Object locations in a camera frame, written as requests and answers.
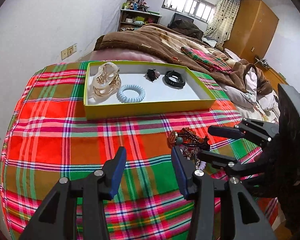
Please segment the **black smart band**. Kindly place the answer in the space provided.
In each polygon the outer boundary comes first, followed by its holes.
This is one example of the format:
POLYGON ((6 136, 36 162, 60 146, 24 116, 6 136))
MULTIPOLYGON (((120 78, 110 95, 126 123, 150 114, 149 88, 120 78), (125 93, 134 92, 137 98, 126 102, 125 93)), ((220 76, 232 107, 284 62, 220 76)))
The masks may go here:
POLYGON ((164 81, 167 85, 174 88, 183 88, 185 86, 185 79, 175 70, 169 70, 164 75, 164 81))

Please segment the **black hair tie pink ball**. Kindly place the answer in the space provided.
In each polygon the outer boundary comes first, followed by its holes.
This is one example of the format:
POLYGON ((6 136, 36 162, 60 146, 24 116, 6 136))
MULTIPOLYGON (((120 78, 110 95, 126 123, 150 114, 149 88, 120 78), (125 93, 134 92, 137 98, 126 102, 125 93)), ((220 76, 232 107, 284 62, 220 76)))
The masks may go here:
POLYGON ((160 76, 160 72, 156 69, 148 69, 146 72, 146 78, 149 79, 149 81, 153 82, 154 80, 157 80, 160 76))

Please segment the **translucent beige hair claw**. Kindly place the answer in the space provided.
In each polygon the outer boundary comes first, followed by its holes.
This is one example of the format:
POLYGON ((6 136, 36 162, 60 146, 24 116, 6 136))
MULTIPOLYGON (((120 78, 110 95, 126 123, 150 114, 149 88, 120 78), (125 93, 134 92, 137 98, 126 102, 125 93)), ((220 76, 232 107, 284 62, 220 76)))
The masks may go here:
POLYGON ((119 72, 120 68, 112 62, 100 65, 91 83, 94 93, 97 96, 108 96, 118 91, 121 87, 119 72))

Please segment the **gold chain jewelry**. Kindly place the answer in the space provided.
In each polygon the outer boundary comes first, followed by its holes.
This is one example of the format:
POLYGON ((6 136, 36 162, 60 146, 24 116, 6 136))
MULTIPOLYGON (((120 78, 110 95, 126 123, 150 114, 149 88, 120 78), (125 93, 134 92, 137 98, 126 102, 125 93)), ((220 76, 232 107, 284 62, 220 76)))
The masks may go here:
POLYGON ((180 149, 183 153, 184 158, 186 158, 187 160, 193 161, 196 169, 198 169, 201 164, 201 161, 198 159, 198 156, 197 156, 197 154, 199 152, 199 148, 182 146, 180 149))

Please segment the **black cord green bead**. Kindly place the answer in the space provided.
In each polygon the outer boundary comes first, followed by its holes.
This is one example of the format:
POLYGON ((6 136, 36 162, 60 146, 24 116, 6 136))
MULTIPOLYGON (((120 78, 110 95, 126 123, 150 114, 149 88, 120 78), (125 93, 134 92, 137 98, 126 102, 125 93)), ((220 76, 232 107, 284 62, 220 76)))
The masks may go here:
POLYGON ((185 138, 177 137, 175 145, 183 145, 189 148, 199 148, 200 150, 204 151, 210 150, 208 137, 199 138, 198 140, 186 140, 185 138))

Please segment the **white bedding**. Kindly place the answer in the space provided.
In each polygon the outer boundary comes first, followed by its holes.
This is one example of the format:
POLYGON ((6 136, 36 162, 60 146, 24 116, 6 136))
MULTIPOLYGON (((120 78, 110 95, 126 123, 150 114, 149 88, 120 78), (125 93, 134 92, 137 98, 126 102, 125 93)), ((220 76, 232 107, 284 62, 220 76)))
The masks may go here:
POLYGON ((280 111, 276 101, 277 94, 271 91, 269 94, 262 95, 257 91, 257 73, 259 72, 260 70, 253 65, 243 77, 246 93, 223 83, 219 86, 236 106, 241 116, 278 123, 280 111))

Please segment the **folded plaid cloth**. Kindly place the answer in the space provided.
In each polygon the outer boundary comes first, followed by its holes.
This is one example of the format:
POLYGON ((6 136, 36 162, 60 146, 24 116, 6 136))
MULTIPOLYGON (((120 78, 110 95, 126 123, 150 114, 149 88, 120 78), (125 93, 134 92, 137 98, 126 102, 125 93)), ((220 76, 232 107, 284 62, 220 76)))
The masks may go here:
POLYGON ((232 72, 232 68, 223 59, 212 54, 189 47, 181 47, 181 52, 210 72, 220 72, 223 74, 230 74, 232 72))

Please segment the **colourful plaid cloth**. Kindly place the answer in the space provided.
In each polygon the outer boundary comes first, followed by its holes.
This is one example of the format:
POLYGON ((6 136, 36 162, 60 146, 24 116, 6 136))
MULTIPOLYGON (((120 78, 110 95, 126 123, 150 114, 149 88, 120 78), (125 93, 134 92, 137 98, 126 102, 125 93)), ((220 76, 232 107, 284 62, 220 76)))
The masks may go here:
POLYGON ((105 204, 111 239, 186 239, 193 204, 180 194, 167 137, 184 127, 201 137, 211 125, 242 120, 221 87, 205 111, 88 121, 83 96, 88 63, 53 64, 31 77, 16 104, 1 156, 0 200, 7 230, 18 239, 62 177, 84 178, 120 146, 127 162, 118 194, 105 204))

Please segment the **wooden wardrobe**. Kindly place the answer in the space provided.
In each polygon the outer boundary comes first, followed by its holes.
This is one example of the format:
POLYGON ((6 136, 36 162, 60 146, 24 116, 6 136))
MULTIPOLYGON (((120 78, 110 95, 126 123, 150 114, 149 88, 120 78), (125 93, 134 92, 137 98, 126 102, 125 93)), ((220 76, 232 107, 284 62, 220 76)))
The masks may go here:
POLYGON ((223 48, 250 63, 263 58, 275 34, 279 18, 261 0, 241 0, 230 39, 223 48))

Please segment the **yellow-green cardboard box tray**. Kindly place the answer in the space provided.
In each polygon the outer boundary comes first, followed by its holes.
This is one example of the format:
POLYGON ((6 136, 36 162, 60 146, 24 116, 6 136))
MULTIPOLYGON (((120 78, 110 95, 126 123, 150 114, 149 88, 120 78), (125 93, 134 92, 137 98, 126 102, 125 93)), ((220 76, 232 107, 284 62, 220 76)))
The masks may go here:
POLYGON ((91 83, 99 66, 106 61, 90 62, 84 85, 84 109, 88 120, 209 109, 216 99, 187 67, 142 61, 109 62, 120 68, 121 87, 108 96, 97 96, 91 83), (149 81, 146 78, 148 69, 159 71, 159 78, 149 81), (165 83, 164 75, 169 70, 183 76, 183 88, 165 83))

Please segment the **patterned curtain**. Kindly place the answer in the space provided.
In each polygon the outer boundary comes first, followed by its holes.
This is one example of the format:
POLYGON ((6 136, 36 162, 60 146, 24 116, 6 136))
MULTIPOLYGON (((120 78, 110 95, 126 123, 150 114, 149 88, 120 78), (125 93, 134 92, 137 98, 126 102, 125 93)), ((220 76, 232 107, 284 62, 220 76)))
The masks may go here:
POLYGON ((241 0, 218 0, 214 16, 208 22, 204 37, 215 40, 220 45, 228 41, 240 3, 241 0))

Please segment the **dark jacket on chair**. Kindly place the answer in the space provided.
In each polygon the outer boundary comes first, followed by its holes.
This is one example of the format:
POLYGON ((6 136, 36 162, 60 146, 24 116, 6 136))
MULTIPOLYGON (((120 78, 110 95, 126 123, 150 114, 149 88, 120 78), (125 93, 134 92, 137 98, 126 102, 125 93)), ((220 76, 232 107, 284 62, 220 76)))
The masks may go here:
POLYGON ((185 36, 202 40, 204 33, 193 22, 192 18, 175 13, 167 27, 185 36))

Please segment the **brown fleece blanket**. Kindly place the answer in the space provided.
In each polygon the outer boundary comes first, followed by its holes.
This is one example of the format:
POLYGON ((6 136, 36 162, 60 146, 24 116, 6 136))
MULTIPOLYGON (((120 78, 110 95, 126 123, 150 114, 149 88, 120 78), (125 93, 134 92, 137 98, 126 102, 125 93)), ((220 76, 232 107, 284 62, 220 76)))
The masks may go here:
MULTIPOLYGON (((147 24, 135 31, 116 31, 102 35, 97 39, 94 51, 103 49, 129 49, 147 53, 169 64, 185 66, 190 70, 208 74, 215 81, 234 87, 244 93, 247 90, 243 77, 253 66, 245 59, 232 61, 218 49, 205 46, 199 40, 187 37, 159 24, 147 24), (232 68, 232 72, 230 74, 210 72, 183 54, 181 47, 189 47, 219 57, 232 68), (174 61, 172 57, 177 57, 182 62, 174 61)), ((262 95, 273 91, 270 81, 266 79, 261 70, 257 73, 257 91, 262 95)))

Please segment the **window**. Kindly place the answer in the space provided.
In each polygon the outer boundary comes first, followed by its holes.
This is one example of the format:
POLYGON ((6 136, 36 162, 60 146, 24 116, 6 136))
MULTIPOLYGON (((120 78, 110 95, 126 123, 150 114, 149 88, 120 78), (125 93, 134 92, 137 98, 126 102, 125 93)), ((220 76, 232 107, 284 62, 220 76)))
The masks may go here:
POLYGON ((214 17, 216 6, 206 0, 164 0, 162 8, 208 23, 214 17))

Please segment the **pink quilt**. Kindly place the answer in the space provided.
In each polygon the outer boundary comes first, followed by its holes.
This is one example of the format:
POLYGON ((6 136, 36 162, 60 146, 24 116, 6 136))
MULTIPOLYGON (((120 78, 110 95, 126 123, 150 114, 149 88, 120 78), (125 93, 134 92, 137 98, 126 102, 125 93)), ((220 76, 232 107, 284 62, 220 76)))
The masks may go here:
POLYGON ((89 61, 143 61, 165 63, 165 61, 136 50, 129 49, 103 49, 93 51, 89 61))

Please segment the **wooden shelf unit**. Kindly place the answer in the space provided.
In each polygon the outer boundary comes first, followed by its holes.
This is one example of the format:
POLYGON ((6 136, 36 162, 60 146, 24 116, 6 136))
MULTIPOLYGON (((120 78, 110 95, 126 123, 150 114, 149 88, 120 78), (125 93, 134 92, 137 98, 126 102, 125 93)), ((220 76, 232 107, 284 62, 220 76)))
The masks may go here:
POLYGON ((159 24, 160 20, 160 14, 121 9, 117 31, 134 31, 149 23, 159 24))

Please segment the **wall socket plate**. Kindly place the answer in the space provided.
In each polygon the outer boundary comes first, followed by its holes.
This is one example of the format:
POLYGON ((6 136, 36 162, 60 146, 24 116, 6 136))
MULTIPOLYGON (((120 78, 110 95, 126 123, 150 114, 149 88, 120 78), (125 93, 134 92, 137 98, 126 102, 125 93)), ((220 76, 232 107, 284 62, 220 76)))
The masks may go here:
POLYGON ((77 44, 74 44, 74 45, 62 50, 61 51, 61 59, 64 60, 64 59, 70 57, 76 51, 77 51, 77 44))

